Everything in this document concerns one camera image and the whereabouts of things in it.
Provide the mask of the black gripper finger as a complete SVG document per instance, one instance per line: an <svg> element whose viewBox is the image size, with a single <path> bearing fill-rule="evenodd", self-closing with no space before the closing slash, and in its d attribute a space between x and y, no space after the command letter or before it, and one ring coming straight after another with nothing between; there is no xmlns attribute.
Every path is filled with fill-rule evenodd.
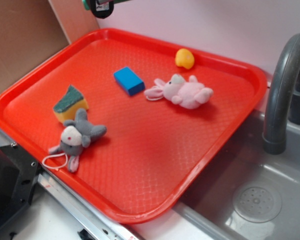
<svg viewBox="0 0 300 240"><path fill-rule="evenodd" d="M114 11L113 0L91 0L90 11L98 19L109 17Z"/></svg>

